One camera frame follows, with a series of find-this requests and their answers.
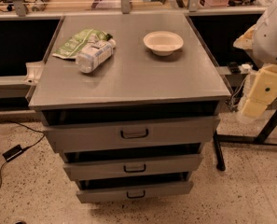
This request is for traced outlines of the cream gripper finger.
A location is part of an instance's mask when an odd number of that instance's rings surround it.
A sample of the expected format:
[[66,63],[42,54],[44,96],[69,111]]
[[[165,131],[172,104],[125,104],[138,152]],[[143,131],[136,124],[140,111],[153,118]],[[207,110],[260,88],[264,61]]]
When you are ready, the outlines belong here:
[[241,108],[241,113],[247,118],[258,118],[267,109],[267,105],[261,104],[259,102],[253,101],[251,99],[246,99]]

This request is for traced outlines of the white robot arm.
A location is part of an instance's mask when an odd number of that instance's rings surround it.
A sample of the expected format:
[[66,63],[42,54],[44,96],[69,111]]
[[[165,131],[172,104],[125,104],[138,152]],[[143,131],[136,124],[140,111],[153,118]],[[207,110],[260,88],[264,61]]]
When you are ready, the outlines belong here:
[[245,79],[238,105],[240,117],[256,119],[277,98],[277,0],[256,22],[252,41],[253,56],[263,62]]

